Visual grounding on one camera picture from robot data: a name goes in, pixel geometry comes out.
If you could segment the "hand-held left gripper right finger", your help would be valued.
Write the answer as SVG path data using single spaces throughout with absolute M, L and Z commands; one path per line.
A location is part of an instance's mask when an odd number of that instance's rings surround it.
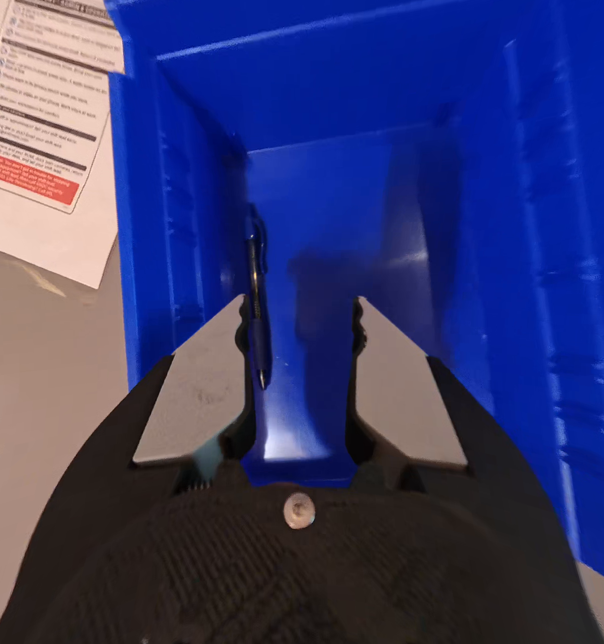
M 363 297 L 352 332 L 345 444 L 354 463 L 467 468 L 424 350 Z

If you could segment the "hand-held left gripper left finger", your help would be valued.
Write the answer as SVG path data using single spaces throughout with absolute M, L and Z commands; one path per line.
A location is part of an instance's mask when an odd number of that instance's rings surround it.
M 256 437 L 247 327 L 249 300 L 239 295 L 170 356 L 132 461 L 181 464 L 212 479 L 239 461 Z

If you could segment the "blue retractable pen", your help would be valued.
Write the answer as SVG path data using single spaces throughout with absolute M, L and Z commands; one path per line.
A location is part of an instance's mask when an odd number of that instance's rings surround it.
M 254 203 L 247 206 L 244 231 L 249 274 L 252 359 L 259 387 L 265 391 L 272 373 L 271 336 L 266 301 L 266 231 Z

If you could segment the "blue plastic bin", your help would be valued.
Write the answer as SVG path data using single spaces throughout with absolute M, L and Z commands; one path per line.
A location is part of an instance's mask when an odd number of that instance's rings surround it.
M 107 1 L 129 385 L 267 235 L 255 484 L 341 484 L 352 307 L 439 357 L 604 576 L 604 1 Z

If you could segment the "grey desk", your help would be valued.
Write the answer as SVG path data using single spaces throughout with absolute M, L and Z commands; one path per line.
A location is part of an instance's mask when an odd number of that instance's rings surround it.
M 97 290 L 0 252 L 0 618 L 56 484 L 127 392 L 117 244 Z

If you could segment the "white paper sheet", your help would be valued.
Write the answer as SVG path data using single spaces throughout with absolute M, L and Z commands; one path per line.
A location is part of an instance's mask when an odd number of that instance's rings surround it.
M 111 118 L 72 213 L 0 189 L 0 251 L 97 288 L 117 234 Z

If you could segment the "printed instruction card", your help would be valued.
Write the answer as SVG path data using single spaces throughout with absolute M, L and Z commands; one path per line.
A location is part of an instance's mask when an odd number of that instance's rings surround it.
M 70 214 L 110 118 L 122 40 L 102 1 L 7 1 L 0 26 L 0 189 Z

